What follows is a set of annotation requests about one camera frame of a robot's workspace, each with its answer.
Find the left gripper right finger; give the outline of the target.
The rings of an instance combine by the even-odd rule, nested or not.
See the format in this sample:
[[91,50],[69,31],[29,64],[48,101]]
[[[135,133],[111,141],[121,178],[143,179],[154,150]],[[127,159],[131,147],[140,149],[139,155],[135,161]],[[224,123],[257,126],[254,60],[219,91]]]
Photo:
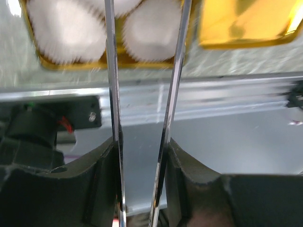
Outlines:
[[174,140],[165,187],[171,227],[300,227],[301,175],[220,174]]

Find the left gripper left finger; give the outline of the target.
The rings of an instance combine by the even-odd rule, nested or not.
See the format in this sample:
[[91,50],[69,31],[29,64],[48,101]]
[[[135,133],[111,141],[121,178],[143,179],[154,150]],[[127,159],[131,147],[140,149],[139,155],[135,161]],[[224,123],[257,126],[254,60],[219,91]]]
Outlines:
[[109,227],[116,205],[112,139],[49,173],[0,167],[3,227]]

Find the metal tongs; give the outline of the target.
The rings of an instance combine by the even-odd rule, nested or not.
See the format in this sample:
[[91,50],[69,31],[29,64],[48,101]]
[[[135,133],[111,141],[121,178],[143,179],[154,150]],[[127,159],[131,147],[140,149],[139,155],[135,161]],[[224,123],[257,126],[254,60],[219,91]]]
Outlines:
[[[158,224],[158,216],[160,211],[160,197],[162,193],[165,170],[168,158],[168,147],[171,140],[171,125],[174,120],[178,91],[180,85],[181,72],[183,69],[183,61],[185,57],[185,40],[190,18],[192,2],[184,1],[182,7],[182,15],[179,26],[178,41],[174,57],[174,67],[169,86],[167,106],[165,111],[164,124],[161,135],[160,150],[156,166],[156,175],[153,188],[153,196],[151,203],[151,211],[149,225],[155,227]],[[118,206],[119,206],[119,225],[126,226],[126,202],[125,202],[125,177],[123,164],[123,131],[121,125],[121,108],[119,93],[119,77],[117,65],[117,46],[116,46],[116,28],[114,19],[114,2],[112,0],[105,1],[105,19],[106,19],[106,54],[107,54],[107,71],[109,81],[109,98],[111,109],[112,133],[114,141],[114,150],[119,156],[119,183],[118,190]]]

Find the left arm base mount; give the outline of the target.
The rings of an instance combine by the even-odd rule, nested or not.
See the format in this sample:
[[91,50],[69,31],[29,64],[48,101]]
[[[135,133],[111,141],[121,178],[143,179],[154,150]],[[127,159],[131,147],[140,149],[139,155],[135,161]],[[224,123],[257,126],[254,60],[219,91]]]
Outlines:
[[13,113],[26,107],[48,111],[55,115],[58,120],[65,118],[73,130],[92,129],[102,126],[98,96],[3,100],[0,102],[0,120],[8,122]]

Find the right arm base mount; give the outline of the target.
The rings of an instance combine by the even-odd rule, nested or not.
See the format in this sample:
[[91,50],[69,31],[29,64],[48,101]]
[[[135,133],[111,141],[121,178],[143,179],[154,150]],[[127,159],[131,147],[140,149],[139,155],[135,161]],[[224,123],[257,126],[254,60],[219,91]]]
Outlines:
[[303,110],[303,81],[298,81],[287,96],[287,108]]

